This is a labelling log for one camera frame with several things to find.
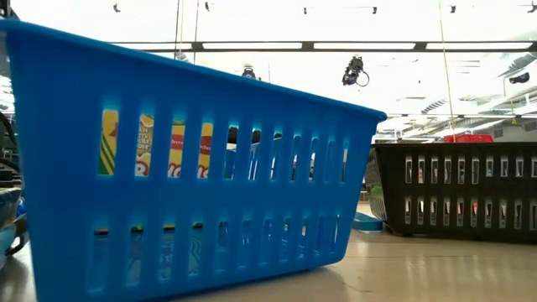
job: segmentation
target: packaging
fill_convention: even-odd
[[[117,152],[117,125],[118,113],[106,110],[102,117],[101,157],[99,161],[99,174],[114,173],[114,159]],[[150,115],[140,117],[138,129],[138,149],[136,151],[137,176],[149,176],[151,166],[151,146],[154,137],[154,120]],[[170,151],[168,161],[168,177],[180,177],[181,161],[183,155],[183,140],[185,136],[185,123],[175,120],[170,138]],[[211,152],[212,124],[204,123],[201,129],[200,156],[198,159],[198,178],[206,178],[209,174],[209,161]]]

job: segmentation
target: black plastic basket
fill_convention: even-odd
[[[377,144],[365,180],[394,232],[537,241],[537,143]]]

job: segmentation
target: floor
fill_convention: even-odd
[[[535,246],[352,231],[339,263],[177,301],[536,301],[536,285]],[[0,271],[0,301],[35,301],[28,247]]]

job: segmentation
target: white wall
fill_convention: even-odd
[[[489,134],[493,136],[494,142],[537,142],[537,130],[526,132],[523,123],[522,127],[503,127],[503,136],[501,138],[494,137],[494,130],[491,129]]]

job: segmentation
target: plastic basket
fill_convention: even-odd
[[[489,134],[457,134],[456,141],[458,143],[492,143],[493,136]],[[453,143],[453,135],[446,135],[444,143]]]
[[[28,23],[2,21],[0,29],[7,32],[32,201],[39,301],[150,299],[343,258],[356,184],[385,114]],[[112,175],[97,173],[105,109],[119,114]],[[155,123],[147,177],[134,175],[142,113],[151,113]],[[185,120],[183,160],[180,177],[170,178],[176,117]],[[213,125],[211,167],[208,178],[198,179],[204,122]],[[230,125],[239,128],[233,161],[225,158]],[[253,129],[262,132],[255,179],[248,177]],[[282,138],[273,152],[275,133]],[[233,162],[231,173],[226,162]],[[170,223],[174,234],[164,251],[169,236],[163,226]],[[105,247],[98,247],[102,274],[92,263],[101,229],[107,230]],[[140,235],[138,249],[131,248],[133,232]],[[129,253],[140,259],[138,279],[128,278]],[[190,269],[191,256],[197,269]],[[169,274],[163,278],[164,260]],[[94,275],[104,277],[97,283]]]
[[[537,143],[373,145],[365,179],[397,233],[537,240]]]

